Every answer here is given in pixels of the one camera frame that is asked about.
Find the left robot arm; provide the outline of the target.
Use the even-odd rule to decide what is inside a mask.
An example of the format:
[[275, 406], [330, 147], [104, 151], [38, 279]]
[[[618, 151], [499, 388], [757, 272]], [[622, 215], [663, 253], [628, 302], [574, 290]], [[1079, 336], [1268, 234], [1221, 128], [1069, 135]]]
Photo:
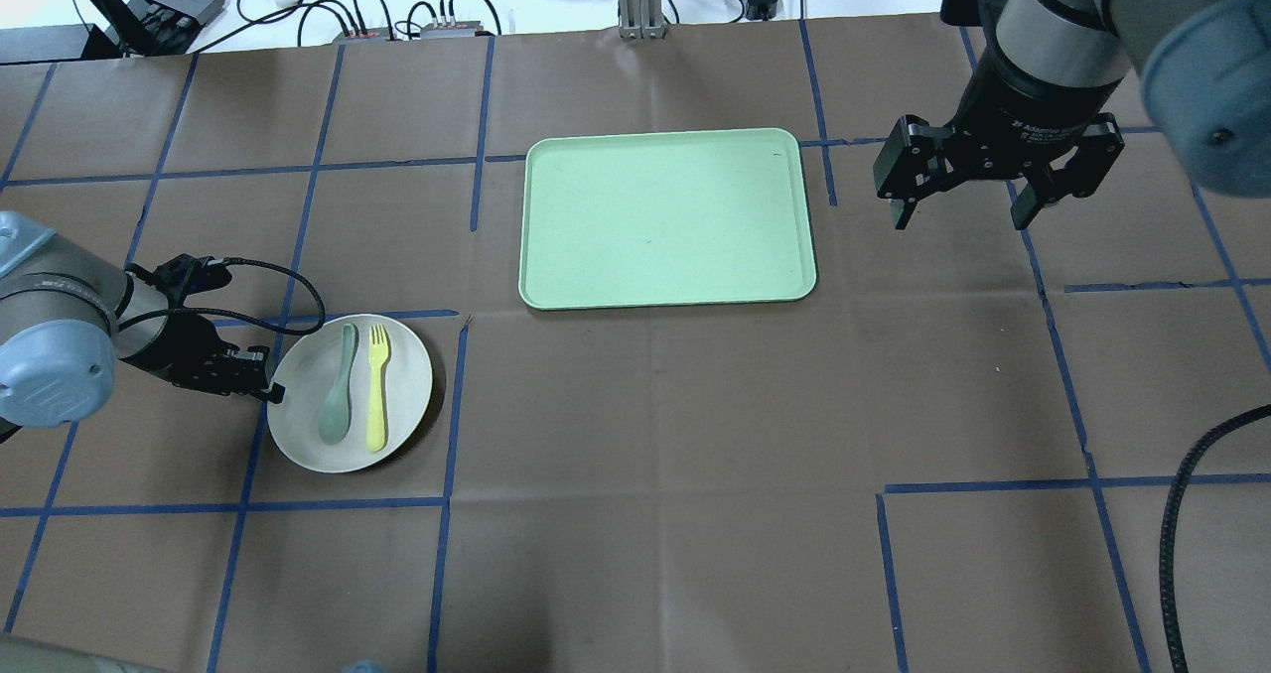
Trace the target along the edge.
[[230, 283], [233, 258], [121, 267], [20, 215], [1, 215], [3, 438], [78, 423], [109, 401], [125, 362], [179, 389], [282, 403], [268, 348], [219, 336], [186, 298]]

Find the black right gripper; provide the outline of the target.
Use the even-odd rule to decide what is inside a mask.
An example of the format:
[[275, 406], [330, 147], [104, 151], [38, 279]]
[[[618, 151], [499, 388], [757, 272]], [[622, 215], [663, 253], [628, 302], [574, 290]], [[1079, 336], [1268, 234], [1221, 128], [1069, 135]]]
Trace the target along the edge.
[[[1014, 229], [1030, 229], [1045, 207], [1091, 197], [1120, 157], [1117, 118], [1098, 116], [1112, 93], [1112, 83], [1052, 84], [1002, 55], [984, 55], [947, 124], [916, 116], [896, 121], [873, 163], [876, 196], [888, 202], [894, 229], [904, 230], [918, 203], [952, 182], [1023, 177], [1010, 216]], [[1066, 152], [1063, 168], [1052, 168]]]

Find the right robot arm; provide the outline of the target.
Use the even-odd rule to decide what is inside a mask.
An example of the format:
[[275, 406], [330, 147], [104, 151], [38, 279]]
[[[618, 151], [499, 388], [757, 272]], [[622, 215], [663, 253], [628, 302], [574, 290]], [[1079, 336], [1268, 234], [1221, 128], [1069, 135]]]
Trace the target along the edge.
[[918, 204], [965, 182], [1023, 180], [1027, 229], [1045, 207], [1091, 197], [1124, 149], [1106, 102], [1136, 74], [1152, 124], [1200, 188], [1268, 197], [1270, 0], [941, 0], [946, 25], [985, 48], [956, 112], [902, 116], [873, 168], [907, 229]]

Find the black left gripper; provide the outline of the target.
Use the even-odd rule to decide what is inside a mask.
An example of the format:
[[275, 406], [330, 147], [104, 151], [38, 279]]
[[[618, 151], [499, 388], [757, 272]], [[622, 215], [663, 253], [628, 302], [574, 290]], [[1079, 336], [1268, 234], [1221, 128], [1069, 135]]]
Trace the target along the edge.
[[225, 342], [203, 316], [177, 312], [125, 321], [125, 362], [188, 391], [245, 394], [283, 403], [286, 389], [266, 373], [266, 345]]

